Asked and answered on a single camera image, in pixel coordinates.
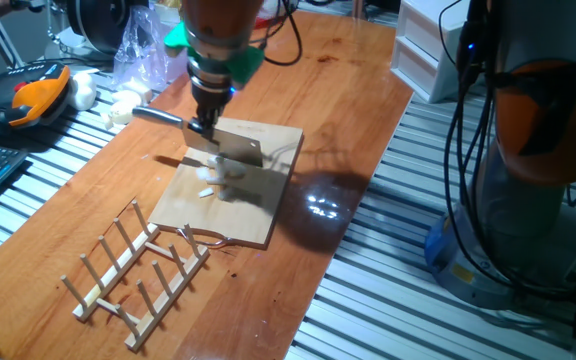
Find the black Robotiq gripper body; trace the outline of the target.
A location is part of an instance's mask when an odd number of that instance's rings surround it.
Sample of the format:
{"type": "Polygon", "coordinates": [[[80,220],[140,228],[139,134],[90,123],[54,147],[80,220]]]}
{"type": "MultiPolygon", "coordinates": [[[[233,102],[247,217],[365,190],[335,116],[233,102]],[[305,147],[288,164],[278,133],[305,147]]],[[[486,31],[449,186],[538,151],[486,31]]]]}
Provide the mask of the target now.
{"type": "Polygon", "coordinates": [[[232,91],[230,89],[226,89],[222,92],[210,92],[201,88],[193,88],[191,93],[197,102],[196,117],[204,118],[206,120],[207,113],[210,110],[219,110],[221,116],[225,106],[232,99],[232,91]]]}

